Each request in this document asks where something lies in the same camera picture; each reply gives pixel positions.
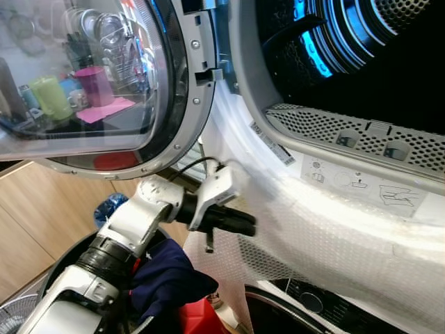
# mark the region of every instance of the pink napkin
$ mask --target pink napkin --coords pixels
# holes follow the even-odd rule
[[[77,113],[77,117],[87,123],[94,123],[106,116],[113,115],[118,111],[133,106],[135,103],[123,97],[118,97],[112,104],[108,106],[93,106]]]

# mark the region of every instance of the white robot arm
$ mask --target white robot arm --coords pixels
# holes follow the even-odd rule
[[[18,334],[105,333],[106,313],[160,222],[176,219],[190,230],[207,233],[209,253],[213,251],[213,228],[254,235],[254,217],[222,206],[236,196],[228,167],[209,177],[196,194],[156,175],[143,179],[136,194],[116,210],[88,250],[56,279]]]

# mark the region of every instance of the screw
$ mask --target screw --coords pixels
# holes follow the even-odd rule
[[[201,47],[201,43],[199,40],[192,40],[192,49],[198,50]]]

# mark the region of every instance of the washing machine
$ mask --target washing machine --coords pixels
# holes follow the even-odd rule
[[[258,229],[217,232],[213,255],[194,234],[188,252],[246,322],[244,286],[267,281],[284,300],[317,291],[302,293],[326,300],[308,317],[330,331],[443,333],[443,12],[438,0],[0,0],[0,159],[125,180],[176,164],[202,135]],[[335,323],[344,308],[355,332]]]

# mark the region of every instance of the barcode sticker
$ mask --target barcode sticker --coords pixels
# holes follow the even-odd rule
[[[283,148],[272,141],[264,132],[259,128],[259,126],[253,122],[250,124],[250,128],[258,135],[258,137],[267,145],[267,147],[275,154],[275,156],[285,165],[290,166],[295,163],[295,159]]]

